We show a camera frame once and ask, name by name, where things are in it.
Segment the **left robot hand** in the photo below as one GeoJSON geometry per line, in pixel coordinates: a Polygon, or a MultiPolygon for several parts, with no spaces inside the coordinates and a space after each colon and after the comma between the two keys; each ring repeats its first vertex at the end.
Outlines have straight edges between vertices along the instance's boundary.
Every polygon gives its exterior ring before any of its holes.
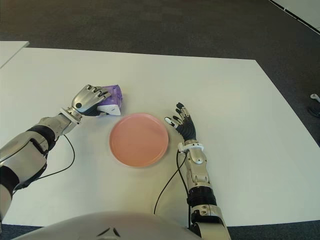
{"type": "Polygon", "coordinates": [[[104,116],[106,113],[98,110],[98,105],[110,96],[107,88],[88,84],[73,98],[71,108],[84,116],[104,116]]]}

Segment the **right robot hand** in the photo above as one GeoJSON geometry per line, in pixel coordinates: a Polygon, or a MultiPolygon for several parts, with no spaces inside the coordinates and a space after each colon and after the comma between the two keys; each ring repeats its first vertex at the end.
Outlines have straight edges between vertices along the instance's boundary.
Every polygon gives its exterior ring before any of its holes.
{"type": "Polygon", "coordinates": [[[165,122],[172,126],[182,136],[184,141],[196,140],[196,128],[187,108],[181,102],[178,102],[175,111],[179,114],[179,117],[175,115],[165,117],[165,122]]]}

